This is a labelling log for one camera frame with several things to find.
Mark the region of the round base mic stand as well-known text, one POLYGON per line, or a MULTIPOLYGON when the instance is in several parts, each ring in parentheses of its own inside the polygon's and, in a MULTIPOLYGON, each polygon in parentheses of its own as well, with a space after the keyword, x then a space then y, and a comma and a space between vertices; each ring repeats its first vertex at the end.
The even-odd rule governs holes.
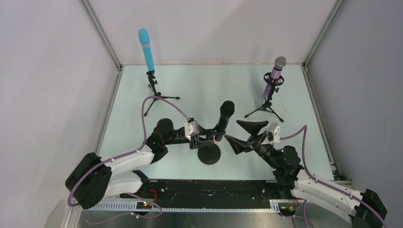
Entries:
POLYGON ((221 158, 221 150, 214 139, 200 140, 197 142, 198 159, 206 165, 213 165, 221 158))

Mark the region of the black microphone orange end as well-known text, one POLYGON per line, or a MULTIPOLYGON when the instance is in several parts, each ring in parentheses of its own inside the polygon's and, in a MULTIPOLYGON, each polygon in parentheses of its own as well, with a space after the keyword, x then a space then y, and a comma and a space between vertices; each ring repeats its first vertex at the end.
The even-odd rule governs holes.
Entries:
POLYGON ((235 112, 235 104, 231 100, 226 100, 220 107, 220 117, 214 127, 214 140, 220 142, 226 133, 229 120, 235 112))

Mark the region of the shock mount tripod stand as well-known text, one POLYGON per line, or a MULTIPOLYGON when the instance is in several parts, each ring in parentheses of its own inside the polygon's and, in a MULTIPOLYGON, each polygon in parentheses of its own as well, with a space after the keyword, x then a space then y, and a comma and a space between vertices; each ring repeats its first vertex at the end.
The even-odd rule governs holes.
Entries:
POLYGON ((274 114, 279 120, 280 122, 284 122, 284 120, 272 109, 272 96, 274 94, 274 92, 278 92, 279 87, 281 85, 284 84, 284 78, 283 76, 279 75, 277 78, 273 78, 271 76, 271 72, 267 72, 264 76, 263 76, 264 81, 267 83, 267 85, 269 86, 269 94, 268 97, 265 98, 265 102, 261 105, 261 107, 255 109, 254 111, 252 111, 251 113, 247 114, 244 116, 244 118, 249 117, 251 114, 255 113, 256 111, 264 111, 264 112, 268 112, 268 113, 272 113, 274 114))

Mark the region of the purple glitter microphone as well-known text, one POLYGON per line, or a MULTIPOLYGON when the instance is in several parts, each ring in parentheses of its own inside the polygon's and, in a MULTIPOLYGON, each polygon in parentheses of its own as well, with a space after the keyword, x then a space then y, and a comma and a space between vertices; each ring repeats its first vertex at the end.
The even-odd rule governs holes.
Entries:
POLYGON ((269 97, 269 93, 271 92, 272 88, 276 86, 277 81, 281 76, 282 69, 286 64, 287 59, 284 56, 279 56, 275 59, 272 71, 269 74, 265 74, 264 80, 267 83, 263 93, 265 98, 269 97))

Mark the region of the black tripod mic stand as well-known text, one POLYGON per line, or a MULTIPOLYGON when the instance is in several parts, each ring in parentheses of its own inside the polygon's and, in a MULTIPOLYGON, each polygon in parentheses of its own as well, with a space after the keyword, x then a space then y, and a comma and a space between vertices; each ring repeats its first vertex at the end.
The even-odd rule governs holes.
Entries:
MULTIPOLYGON (((174 96, 163 96, 163 95, 161 94, 161 92, 158 92, 158 91, 156 90, 155 85, 158 84, 158 83, 157 83, 156 77, 155 77, 155 75, 154 75, 154 70, 153 70, 153 71, 147 71, 146 74, 147 74, 147 78, 148 78, 148 81, 149 81, 148 86, 149 86, 149 88, 152 90, 154 96, 159 97, 159 98, 163 98, 163 99, 176 99, 176 100, 179 100, 179 99, 180 99, 180 97, 178 97, 178 96, 176 96, 176 97, 174 97, 174 96)), ((144 116, 147 116, 147 115, 148 115, 150 109, 152 108, 152 106, 154 105, 154 103, 155 103, 157 100, 158 100, 157 98, 153 98, 153 101, 151 102, 151 104, 149 105, 149 107, 147 108, 147 110, 145 111, 144 116)))

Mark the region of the blue toy microphone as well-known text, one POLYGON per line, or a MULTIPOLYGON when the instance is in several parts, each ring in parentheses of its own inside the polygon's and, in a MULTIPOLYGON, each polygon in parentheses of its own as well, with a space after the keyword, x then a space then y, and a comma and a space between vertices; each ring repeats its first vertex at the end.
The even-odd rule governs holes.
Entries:
POLYGON ((154 60, 151 52, 150 37, 148 31, 143 28, 138 30, 138 37, 143 49, 147 69, 148 71, 154 71, 154 60))

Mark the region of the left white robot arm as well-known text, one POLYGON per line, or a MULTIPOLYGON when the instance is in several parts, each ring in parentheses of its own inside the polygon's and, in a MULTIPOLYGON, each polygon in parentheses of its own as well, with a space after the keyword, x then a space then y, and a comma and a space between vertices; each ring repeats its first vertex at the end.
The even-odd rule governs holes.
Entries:
POLYGON ((187 143, 191 149, 199 149, 211 144, 216 132, 217 128, 205 129, 193 119, 179 129, 174 129, 170 119, 161 119, 138 151, 106 158, 94 152, 85 155, 65 186, 83 209, 94 207, 104 198, 136 193, 146 177, 135 168, 161 160, 168 153, 167 145, 187 143))

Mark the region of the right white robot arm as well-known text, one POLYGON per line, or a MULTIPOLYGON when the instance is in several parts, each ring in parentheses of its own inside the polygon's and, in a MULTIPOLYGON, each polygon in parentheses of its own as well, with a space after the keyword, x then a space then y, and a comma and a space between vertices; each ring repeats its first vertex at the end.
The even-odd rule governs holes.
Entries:
POLYGON ((244 141, 225 135, 225 139, 235 154, 255 152, 273 169, 276 188, 283 198, 294 197, 318 205, 353 228, 387 227, 387 209, 376 192, 343 187, 312 173, 307 168, 305 153, 299 156, 293 146, 276 149, 274 144, 286 139, 280 136, 276 122, 238 120, 237 124, 249 133, 249 138, 244 141))

